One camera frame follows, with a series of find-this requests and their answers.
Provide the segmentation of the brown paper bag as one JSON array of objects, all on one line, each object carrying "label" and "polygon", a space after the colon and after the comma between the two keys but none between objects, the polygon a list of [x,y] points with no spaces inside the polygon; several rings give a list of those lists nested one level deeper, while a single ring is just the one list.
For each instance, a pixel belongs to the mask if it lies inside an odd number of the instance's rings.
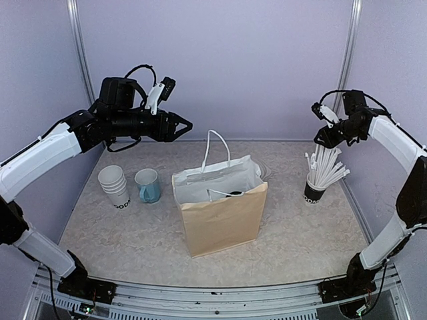
[{"label": "brown paper bag", "polygon": [[[171,184],[191,257],[201,257],[255,241],[268,183],[250,155],[173,174]],[[228,197],[232,191],[244,191]]]}]

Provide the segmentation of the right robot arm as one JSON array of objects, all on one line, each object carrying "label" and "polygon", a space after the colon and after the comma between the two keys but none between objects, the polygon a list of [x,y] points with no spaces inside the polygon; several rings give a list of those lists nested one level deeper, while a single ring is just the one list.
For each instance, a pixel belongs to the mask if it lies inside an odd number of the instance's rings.
[{"label": "right robot arm", "polygon": [[404,178],[396,192],[393,216],[376,238],[356,256],[364,270],[374,270],[398,254],[411,236],[426,228],[426,146],[417,142],[377,99],[361,90],[340,89],[345,117],[322,100],[311,110],[326,122],[314,141],[325,148],[372,139],[402,168]]}]

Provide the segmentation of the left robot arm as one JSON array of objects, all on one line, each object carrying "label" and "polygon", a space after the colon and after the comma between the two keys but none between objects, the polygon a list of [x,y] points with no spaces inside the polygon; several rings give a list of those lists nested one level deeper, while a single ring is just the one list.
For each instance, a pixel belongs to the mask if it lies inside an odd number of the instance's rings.
[{"label": "left robot arm", "polygon": [[81,261],[34,230],[24,220],[15,198],[52,168],[101,143],[111,145],[119,137],[131,137],[136,142],[142,137],[172,142],[191,131],[191,122],[159,108],[175,85],[174,79],[164,77],[145,93],[135,79],[107,77],[101,84],[99,98],[89,109],[58,120],[44,135],[2,162],[1,243],[12,245],[44,264],[77,295],[89,295],[93,281]]}]

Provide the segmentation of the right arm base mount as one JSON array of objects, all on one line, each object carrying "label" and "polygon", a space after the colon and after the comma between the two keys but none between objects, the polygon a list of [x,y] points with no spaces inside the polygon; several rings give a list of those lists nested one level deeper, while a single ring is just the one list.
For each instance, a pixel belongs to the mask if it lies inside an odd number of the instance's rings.
[{"label": "right arm base mount", "polygon": [[349,299],[366,294],[368,291],[375,291],[374,278],[379,270],[381,267],[365,269],[360,260],[360,254],[357,253],[350,260],[345,277],[334,280],[325,279],[318,285],[322,303]]}]

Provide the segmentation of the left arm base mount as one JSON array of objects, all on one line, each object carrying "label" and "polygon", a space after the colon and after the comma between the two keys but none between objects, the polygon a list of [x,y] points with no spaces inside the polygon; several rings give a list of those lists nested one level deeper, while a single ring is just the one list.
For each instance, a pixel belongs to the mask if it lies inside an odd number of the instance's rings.
[{"label": "left arm base mount", "polygon": [[88,277],[86,268],[77,256],[70,250],[67,250],[67,253],[73,259],[75,269],[68,276],[61,278],[57,287],[58,292],[111,305],[117,285]]}]

